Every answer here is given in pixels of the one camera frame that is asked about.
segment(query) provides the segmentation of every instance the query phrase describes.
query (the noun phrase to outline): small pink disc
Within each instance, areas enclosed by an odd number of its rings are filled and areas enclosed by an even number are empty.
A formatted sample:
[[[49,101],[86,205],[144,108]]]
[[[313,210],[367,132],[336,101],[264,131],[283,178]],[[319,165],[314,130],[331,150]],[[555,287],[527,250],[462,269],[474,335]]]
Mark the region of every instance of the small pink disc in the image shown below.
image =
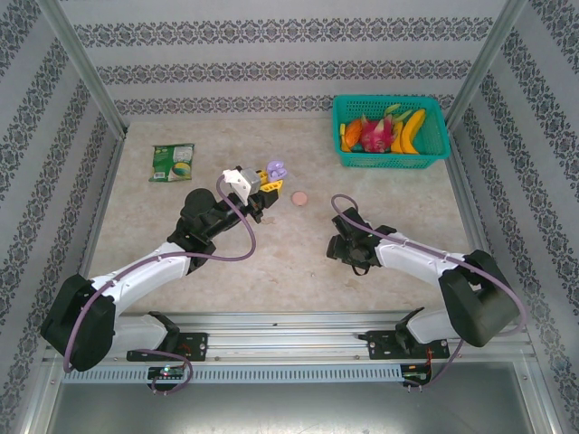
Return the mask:
[[[291,196],[291,201],[296,206],[304,206],[306,203],[308,203],[308,195],[304,192],[295,192]]]

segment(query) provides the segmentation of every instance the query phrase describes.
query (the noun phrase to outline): beige floor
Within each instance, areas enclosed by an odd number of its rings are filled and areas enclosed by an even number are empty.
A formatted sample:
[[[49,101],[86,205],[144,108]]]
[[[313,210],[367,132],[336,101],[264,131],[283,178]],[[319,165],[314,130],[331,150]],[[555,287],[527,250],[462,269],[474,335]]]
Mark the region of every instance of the beige floor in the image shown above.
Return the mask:
[[[195,143],[193,180],[147,181],[152,145]],[[223,169],[262,168],[282,159],[289,170],[282,197],[262,224],[253,223],[258,249],[240,263],[209,261],[192,275],[141,298],[133,312],[365,311],[441,304],[440,290],[388,269],[357,277],[326,258],[335,230],[329,199],[346,193],[373,225],[387,224],[443,250],[467,252],[468,243],[443,162],[426,170],[342,167],[333,150],[331,121],[240,120],[131,124],[100,232],[90,276],[136,260],[163,242],[186,195],[214,191]],[[309,196],[304,208],[291,193]],[[216,254],[239,255],[249,237],[238,225],[214,240]]]

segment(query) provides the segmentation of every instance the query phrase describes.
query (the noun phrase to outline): purple toy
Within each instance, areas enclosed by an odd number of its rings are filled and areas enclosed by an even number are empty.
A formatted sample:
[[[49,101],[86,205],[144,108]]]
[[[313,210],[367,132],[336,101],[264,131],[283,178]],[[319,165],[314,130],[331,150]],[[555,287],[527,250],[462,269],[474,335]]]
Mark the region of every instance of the purple toy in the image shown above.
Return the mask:
[[[288,175],[288,171],[283,167],[283,161],[280,160],[270,161],[265,170],[268,173],[269,183],[275,183]]]

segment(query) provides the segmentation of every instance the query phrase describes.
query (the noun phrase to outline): dragon fruit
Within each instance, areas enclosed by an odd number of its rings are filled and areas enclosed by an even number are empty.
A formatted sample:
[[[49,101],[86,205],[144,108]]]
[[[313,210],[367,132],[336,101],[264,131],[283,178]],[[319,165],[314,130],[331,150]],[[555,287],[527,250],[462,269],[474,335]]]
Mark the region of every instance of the dragon fruit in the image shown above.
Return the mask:
[[[392,115],[380,120],[368,120],[362,115],[362,134],[360,143],[366,152],[381,153],[389,152],[390,146],[394,142],[392,132]]]

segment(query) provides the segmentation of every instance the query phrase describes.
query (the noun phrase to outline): green basket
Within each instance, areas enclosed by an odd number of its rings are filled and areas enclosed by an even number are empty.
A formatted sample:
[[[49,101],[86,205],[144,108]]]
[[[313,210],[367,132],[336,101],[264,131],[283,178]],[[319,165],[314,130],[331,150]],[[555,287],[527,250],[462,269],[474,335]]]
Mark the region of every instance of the green basket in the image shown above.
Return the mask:
[[[426,119],[413,141],[419,155],[366,154],[342,152],[340,149],[340,124],[349,124],[365,115],[380,119],[387,107],[400,104],[394,112],[402,114],[408,109],[426,109]],[[395,169],[424,169],[436,160],[451,154],[451,144],[446,132],[444,117],[438,101],[428,97],[339,95],[334,98],[334,146],[342,165],[347,167],[390,167]]]

